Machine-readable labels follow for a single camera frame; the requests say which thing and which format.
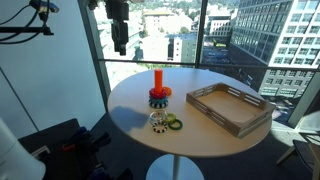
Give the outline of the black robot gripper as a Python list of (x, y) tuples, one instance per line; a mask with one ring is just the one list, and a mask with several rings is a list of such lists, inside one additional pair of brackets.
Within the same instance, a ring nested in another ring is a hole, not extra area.
[(112, 20), (111, 30), (114, 49), (119, 50), (120, 56), (126, 55), (128, 42), (129, 4), (126, 0), (105, 0), (107, 18)]

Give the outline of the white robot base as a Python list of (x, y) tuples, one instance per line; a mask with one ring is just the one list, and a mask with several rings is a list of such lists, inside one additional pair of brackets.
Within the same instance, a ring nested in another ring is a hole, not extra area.
[(45, 165), (29, 154), (0, 119), (0, 180), (42, 180)]

